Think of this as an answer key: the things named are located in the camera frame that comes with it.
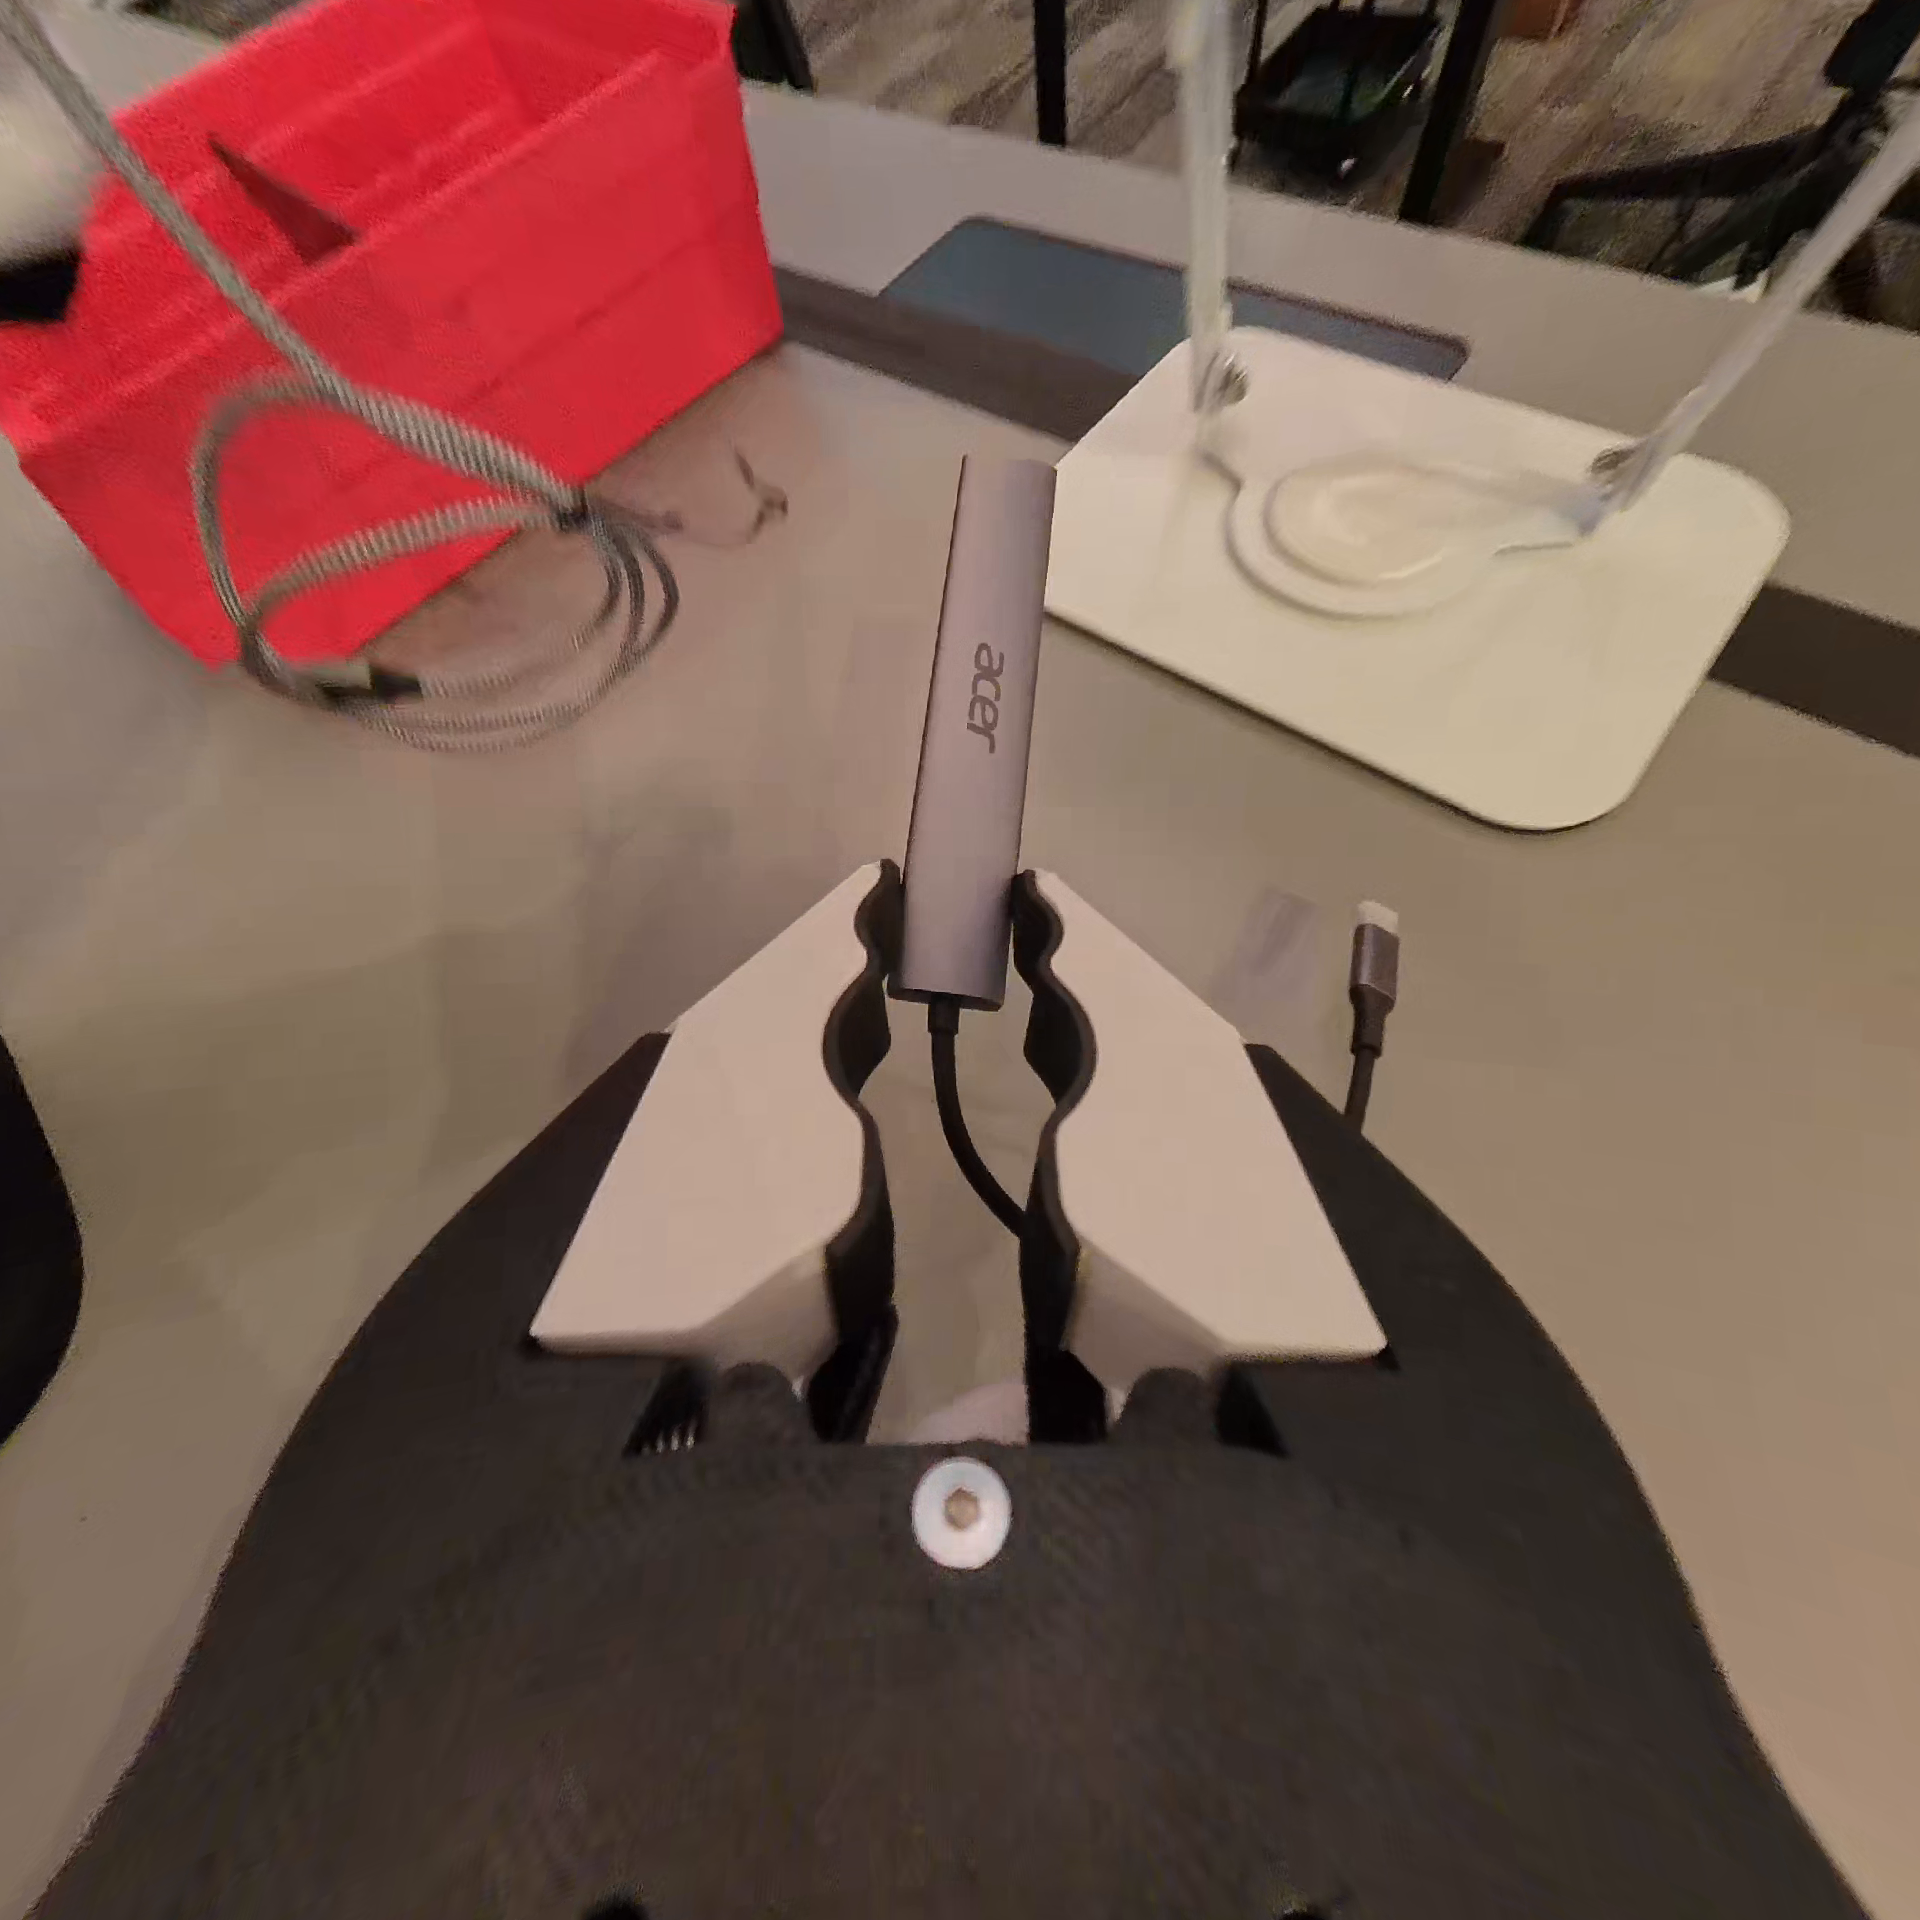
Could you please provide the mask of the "black rolling cart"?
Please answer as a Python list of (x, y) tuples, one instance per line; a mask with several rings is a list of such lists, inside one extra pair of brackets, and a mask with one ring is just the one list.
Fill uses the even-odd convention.
[(1457, 217), (1504, 155), (1473, 119), (1510, 9), (1288, 5), (1275, 33), (1275, 5), (1252, 5), (1229, 160), (1333, 194), (1386, 179), (1398, 219)]

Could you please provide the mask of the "grey usb hub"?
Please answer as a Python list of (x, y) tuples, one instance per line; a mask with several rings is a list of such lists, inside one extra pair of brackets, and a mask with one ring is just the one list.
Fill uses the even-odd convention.
[(972, 1138), (958, 1034), (968, 1016), (996, 1012), (1009, 975), (1021, 975), (1021, 876), (1035, 871), (1020, 871), (1018, 856), (1053, 483), (1042, 465), (962, 465), (905, 863), (899, 871), (883, 864), (902, 877), (900, 940), (885, 989), (923, 1010), (948, 1157), (1020, 1242), (1026, 1195), (1016, 1197), (992, 1175)]

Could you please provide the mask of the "dark cloth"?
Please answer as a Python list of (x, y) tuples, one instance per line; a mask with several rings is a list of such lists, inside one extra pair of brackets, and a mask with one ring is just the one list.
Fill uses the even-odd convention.
[(80, 1221), (16, 1058), (2, 1048), (2, 1440), (58, 1376), (83, 1287)]

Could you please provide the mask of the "grey braided cable silver plug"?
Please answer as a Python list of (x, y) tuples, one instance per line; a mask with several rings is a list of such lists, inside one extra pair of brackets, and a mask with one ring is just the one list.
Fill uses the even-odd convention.
[(669, 512), (618, 507), (308, 344), (129, 144), (53, 18), (5, 5), (5, 324), (64, 320), (124, 186), (280, 356), (190, 456), (208, 580), (252, 682), (432, 747), (562, 730), (673, 628)]

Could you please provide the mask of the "red plastic bin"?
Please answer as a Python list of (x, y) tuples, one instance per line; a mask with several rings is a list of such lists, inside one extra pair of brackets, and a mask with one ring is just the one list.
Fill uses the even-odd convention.
[[(701, 2), (306, 5), (115, 117), (354, 381), (581, 484), (782, 332), (733, 61)], [(60, 324), (5, 324), (5, 437), (150, 624), (206, 665), (190, 456), (280, 356), (124, 186)]]

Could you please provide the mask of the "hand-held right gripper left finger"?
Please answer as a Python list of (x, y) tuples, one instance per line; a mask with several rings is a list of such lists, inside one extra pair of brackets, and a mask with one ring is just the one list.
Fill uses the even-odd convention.
[(540, 1307), (545, 1354), (771, 1365), (870, 1426), (899, 1333), (865, 1089), (892, 1048), (899, 871), (853, 871), (662, 1036)]

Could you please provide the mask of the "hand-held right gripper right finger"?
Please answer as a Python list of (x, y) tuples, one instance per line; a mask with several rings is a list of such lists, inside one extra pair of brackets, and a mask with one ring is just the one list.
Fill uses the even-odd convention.
[(1049, 1098), (1021, 1225), (1034, 1417), (1157, 1371), (1364, 1363), (1387, 1339), (1241, 1034), (1064, 877), (1021, 876), (1025, 1060)]

